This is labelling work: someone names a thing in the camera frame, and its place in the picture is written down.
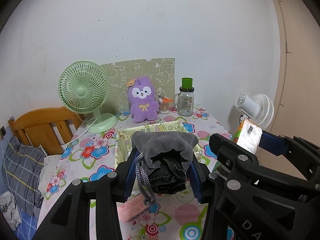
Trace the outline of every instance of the fan grille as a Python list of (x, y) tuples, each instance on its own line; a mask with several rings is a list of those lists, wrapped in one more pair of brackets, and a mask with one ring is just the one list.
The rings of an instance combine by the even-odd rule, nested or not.
[(91, 113), (107, 99), (108, 78), (103, 69), (93, 62), (73, 63), (60, 77), (59, 96), (71, 111)]
[(251, 99), (260, 106), (258, 114), (252, 118), (252, 121), (263, 129), (268, 127), (274, 115), (272, 101), (264, 94), (257, 94)]
[(241, 95), (238, 97), (237, 101), (236, 101), (236, 106), (237, 106), (237, 107), (242, 106), (243, 103), (244, 103), (244, 101), (245, 101), (245, 95), (244, 95), (244, 94), (241, 94)]

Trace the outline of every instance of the pillow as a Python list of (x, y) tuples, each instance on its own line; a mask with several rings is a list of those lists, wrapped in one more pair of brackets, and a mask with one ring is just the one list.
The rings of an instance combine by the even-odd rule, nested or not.
[(41, 150), (20, 145), (16, 137), (10, 139), (4, 153), (2, 176), (18, 206), (30, 216), (34, 215), (34, 207), (41, 207), (43, 200), (38, 190), (43, 162)]

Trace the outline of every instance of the white cloth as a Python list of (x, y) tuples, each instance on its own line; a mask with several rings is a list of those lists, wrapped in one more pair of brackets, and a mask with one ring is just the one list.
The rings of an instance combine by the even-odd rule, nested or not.
[(18, 225), (21, 223), (21, 217), (14, 197), (9, 191), (0, 195), (0, 210), (11, 229), (16, 231)]
[(44, 194), (47, 192), (48, 184), (52, 178), (52, 175), (57, 169), (58, 162), (61, 158), (60, 154), (49, 155), (44, 158), (43, 168), (41, 169), (39, 175), (39, 186), (38, 190), (41, 192), (41, 195), (44, 197)]

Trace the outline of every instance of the purple plush toy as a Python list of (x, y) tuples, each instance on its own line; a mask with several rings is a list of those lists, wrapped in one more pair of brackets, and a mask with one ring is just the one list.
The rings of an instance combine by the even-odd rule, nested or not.
[(128, 101), (131, 103), (130, 112), (134, 122), (158, 119), (159, 104), (149, 78), (141, 77), (134, 82), (128, 91)]

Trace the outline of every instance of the yellow bow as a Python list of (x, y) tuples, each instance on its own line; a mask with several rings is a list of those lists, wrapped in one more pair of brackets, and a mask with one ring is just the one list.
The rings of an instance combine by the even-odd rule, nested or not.
[(149, 106), (148, 103), (146, 103), (145, 105), (140, 105), (139, 107), (142, 108), (142, 111), (146, 110), (148, 111), (147, 107)]

